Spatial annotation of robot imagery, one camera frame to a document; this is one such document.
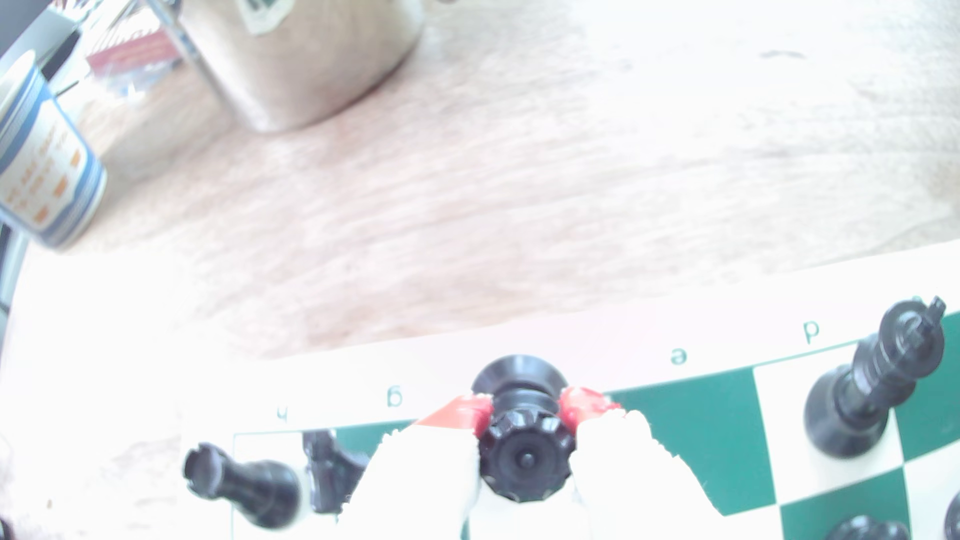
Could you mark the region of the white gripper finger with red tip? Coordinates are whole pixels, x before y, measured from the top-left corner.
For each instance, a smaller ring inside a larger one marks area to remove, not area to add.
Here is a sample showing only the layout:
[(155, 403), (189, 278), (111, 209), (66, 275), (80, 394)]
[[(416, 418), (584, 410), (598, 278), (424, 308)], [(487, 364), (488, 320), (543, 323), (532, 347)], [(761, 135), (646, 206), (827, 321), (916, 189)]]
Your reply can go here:
[(478, 497), (490, 395), (462, 395), (386, 435), (338, 519), (339, 539), (460, 539)]
[(730, 539), (732, 529), (644, 414), (583, 386), (564, 388), (560, 416), (574, 430), (569, 467), (593, 539)]

